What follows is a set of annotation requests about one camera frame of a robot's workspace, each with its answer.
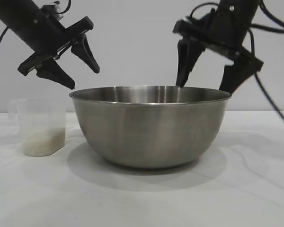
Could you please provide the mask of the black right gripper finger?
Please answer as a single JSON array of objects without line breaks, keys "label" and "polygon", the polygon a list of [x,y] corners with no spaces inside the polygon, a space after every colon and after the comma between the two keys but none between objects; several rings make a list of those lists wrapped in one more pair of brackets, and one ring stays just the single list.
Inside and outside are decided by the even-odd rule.
[{"label": "black right gripper finger", "polygon": [[200,55],[205,51],[205,46],[188,37],[183,37],[177,44],[178,68],[176,86],[183,87]]},{"label": "black right gripper finger", "polygon": [[256,72],[258,72],[258,61],[236,60],[233,65],[225,65],[219,90],[233,94]]}]

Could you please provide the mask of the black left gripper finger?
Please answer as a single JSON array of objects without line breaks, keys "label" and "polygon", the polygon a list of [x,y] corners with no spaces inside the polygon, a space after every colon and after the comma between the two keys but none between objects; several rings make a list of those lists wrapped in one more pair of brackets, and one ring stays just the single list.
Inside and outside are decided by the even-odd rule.
[{"label": "black left gripper finger", "polygon": [[94,73],[100,72],[100,67],[92,54],[86,35],[80,35],[75,39],[71,52],[85,62]]},{"label": "black left gripper finger", "polygon": [[38,68],[36,75],[40,78],[47,79],[59,83],[71,90],[75,88],[75,81],[63,71],[54,58],[50,58]]}]

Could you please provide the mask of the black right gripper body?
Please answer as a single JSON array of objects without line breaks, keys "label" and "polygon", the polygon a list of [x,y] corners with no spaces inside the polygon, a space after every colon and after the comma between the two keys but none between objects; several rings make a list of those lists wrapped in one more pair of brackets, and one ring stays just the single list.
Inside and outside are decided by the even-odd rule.
[{"label": "black right gripper body", "polygon": [[225,9],[212,9],[201,18],[184,17],[176,22],[172,30],[172,33],[195,40],[203,44],[205,50],[211,50],[233,62],[258,61],[260,71],[263,62],[243,47],[247,32],[247,27]]}]

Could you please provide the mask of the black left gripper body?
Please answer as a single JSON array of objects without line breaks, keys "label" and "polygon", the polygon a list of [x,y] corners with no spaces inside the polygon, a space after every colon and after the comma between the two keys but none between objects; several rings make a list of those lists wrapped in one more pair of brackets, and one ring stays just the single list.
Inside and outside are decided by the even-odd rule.
[{"label": "black left gripper body", "polygon": [[60,58],[60,52],[72,47],[78,36],[85,35],[93,27],[89,17],[84,17],[65,28],[52,13],[41,10],[41,18],[35,19],[21,33],[26,44],[34,50],[34,54],[20,64],[18,71],[26,76],[33,69],[40,67],[42,62],[50,58]]}]

